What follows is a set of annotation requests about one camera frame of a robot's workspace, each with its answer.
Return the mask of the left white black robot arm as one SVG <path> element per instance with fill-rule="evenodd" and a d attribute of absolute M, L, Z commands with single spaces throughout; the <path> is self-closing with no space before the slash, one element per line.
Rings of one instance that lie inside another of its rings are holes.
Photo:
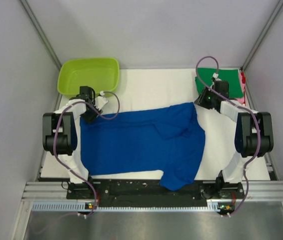
<path fill-rule="evenodd" d="M 77 192 L 83 198 L 94 195 L 95 186 L 89 183 L 89 171 L 84 167 L 79 150 L 79 127 L 76 120 L 91 124 L 101 115 L 108 100 L 96 96 L 89 86 L 81 86 L 79 94 L 72 97 L 64 106 L 42 116 L 43 149 L 58 157 L 58 162 L 66 168 L 70 182 L 79 184 Z"/>

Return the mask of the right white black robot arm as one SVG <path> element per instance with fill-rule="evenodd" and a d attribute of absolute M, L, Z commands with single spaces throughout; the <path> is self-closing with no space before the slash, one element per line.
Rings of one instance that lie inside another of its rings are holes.
<path fill-rule="evenodd" d="M 272 116 L 258 112 L 229 99 L 229 83 L 212 78 L 212 85 L 205 86 L 194 102 L 205 109 L 214 109 L 236 123 L 234 134 L 235 153 L 228 165 L 220 171 L 215 183 L 215 193 L 228 197 L 246 174 L 248 165 L 274 148 Z"/>

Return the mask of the blue printed t shirt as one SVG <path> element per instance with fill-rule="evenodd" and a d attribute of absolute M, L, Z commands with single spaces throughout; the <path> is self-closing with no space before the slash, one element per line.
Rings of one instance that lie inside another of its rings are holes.
<path fill-rule="evenodd" d="M 160 170 L 160 185 L 176 191 L 194 181 L 204 154 L 206 134 L 192 102 L 79 125 L 81 161 L 93 176 Z"/>

